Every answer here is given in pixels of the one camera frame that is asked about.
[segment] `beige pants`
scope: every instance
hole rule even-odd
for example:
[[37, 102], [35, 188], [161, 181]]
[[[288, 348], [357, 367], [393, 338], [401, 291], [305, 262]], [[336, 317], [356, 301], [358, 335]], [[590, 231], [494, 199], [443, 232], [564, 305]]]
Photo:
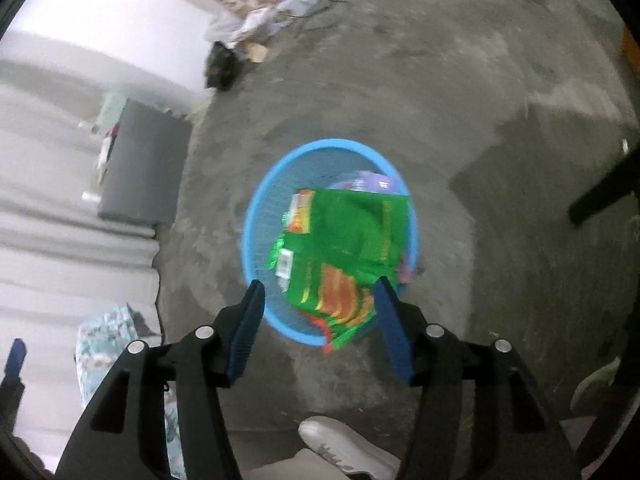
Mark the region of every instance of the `beige pants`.
[[242, 480], [346, 480], [337, 467], [320, 458], [313, 451], [303, 449], [293, 458], [281, 460], [242, 473]]

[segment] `blue basket rim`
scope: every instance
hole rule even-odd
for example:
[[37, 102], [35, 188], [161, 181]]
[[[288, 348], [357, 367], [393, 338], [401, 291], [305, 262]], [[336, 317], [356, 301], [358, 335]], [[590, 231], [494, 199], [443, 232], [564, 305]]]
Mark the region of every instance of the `blue basket rim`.
[[[321, 139], [303, 144], [302, 146], [292, 150], [283, 156], [264, 176], [258, 189], [255, 191], [251, 203], [247, 208], [246, 217], [244, 218], [244, 231], [242, 233], [242, 270], [244, 272], [244, 280], [247, 285], [256, 279], [254, 266], [252, 265], [252, 247], [254, 244], [253, 233], [250, 229], [254, 224], [255, 216], [258, 212], [258, 208], [262, 205], [264, 197], [271, 187], [272, 181], [278, 176], [278, 174], [288, 166], [293, 160], [299, 156], [305, 155], [309, 152], [325, 149], [338, 149], [349, 150], [350, 152], [358, 153], [359, 155], [368, 158], [379, 169], [381, 174], [392, 177], [398, 181], [398, 187], [402, 194], [411, 196], [409, 189], [407, 188], [404, 180], [398, 170], [388, 161], [385, 157], [380, 155], [376, 150], [349, 139]], [[412, 271], [415, 270], [415, 266], [418, 259], [418, 221], [415, 213], [415, 206], [412, 204], [411, 213], [409, 216], [409, 265]], [[293, 329], [286, 323], [280, 320], [280, 318], [269, 308], [268, 304], [264, 306], [264, 317], [267, 322], [274, 327], [281, 334], [297, 341], [299, 343], [309, 346], [324, 346], [326, 339], [322, 335], [311, 335], [299, 332]]]

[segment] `black furniture leg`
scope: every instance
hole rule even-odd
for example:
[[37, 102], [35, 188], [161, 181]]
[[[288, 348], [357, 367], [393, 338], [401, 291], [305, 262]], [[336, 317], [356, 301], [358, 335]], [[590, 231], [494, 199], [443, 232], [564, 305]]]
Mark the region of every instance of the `black furniture leg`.
[[621, 160], [603, 179], [571, 204], [569, 219], [579, 226], [587, 218], [636, 190], [640, 178], [640, 146]]

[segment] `barcode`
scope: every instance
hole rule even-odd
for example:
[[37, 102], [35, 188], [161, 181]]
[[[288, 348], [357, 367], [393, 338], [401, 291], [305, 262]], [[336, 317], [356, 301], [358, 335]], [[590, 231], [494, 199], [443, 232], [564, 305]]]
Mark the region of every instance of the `barcode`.
[[293, 251], [281, 249], [278, 255], [278, 263], [276, 264], [276, 276], [288, 280], [291, 277], [291, 268], [293, 267]]

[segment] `light blue patterned cloth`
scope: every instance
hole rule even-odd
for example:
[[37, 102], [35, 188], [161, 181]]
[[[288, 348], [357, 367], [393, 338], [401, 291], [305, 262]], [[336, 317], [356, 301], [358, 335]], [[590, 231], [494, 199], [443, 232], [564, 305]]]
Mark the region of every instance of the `light blue patterned cloth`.
[[[114, 362], [135, 339], [139, 339], [138, 331], [129, 305], [118, 306], [97, 319], [82, 323], [76, 343], [76, 370], [84, 408]], [[178, 406], [175, 390], [171, 386], [164, 393], [164, 428], [171, 475], [186, 480], [180, 446]]]

